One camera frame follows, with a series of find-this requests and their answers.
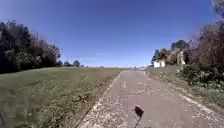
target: blue sky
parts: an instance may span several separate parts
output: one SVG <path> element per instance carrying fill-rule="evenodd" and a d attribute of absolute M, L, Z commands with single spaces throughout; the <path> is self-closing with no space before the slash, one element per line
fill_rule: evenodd
<path fill-rule="evenodd" d="M 1 0 L 0 21 L 8 20 L 56 44 L 63 61 L 144 66 L 216 16 L 211 0 Z"/>

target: building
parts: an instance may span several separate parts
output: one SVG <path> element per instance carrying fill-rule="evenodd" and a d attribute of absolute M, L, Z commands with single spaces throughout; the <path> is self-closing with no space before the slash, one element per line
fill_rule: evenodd
<path fill-rule="evenodd" d="M 157 67 L 165 67 L 166 64 L 165 64 L 165 61 L 164 61 L 164 60 L 155 60 L 155 61 L 153 62 L 153 66 L 154 66 L 155 68 L 157 68 Z"/>

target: road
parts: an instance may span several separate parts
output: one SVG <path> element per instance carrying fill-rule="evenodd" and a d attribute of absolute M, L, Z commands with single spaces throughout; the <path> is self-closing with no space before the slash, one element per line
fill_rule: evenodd
<path fill-rule="evenodd" d="M 139 117 L 135 106 L 144 113 Z M 78 128 L 224 128 L 224 118 L 144 71 L 123 71 Z"/>

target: green lawn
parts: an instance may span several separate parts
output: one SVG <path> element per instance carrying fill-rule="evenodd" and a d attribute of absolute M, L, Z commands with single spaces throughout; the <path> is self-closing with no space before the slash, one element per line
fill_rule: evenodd
<path fill-rule="evenodd" d="M 0 127 L 70 127 L 121 70 L 47 68 L 0 75 Z"/>
<path fill-rule="evenodd" d="M 146 71 L 150 72 L 152 77 L 165 82 L 180 93 L 190 96 L 191 98 L 204 103 L 208 107 L 223 113 L 224 110 L 221 110 L 220 108 L 224 108 L 224 93 L 219 90 L 206 89 L 199 86 L 189 86 L 186 81 L 181 80 L 175 75 L 181 68 L 181 66 L 167 66 L 161 68 L 149 67 Z"/>

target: shrub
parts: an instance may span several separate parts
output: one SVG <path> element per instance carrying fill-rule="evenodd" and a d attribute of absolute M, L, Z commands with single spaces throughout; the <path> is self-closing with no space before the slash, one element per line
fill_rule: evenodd
<path fill-rule="evenodd" d="M 222 67 L 201 64 L 185 66 L 180 70 L 179 76 L 186 80 L 190 86 L 224 91 L 224 71 Z"/>

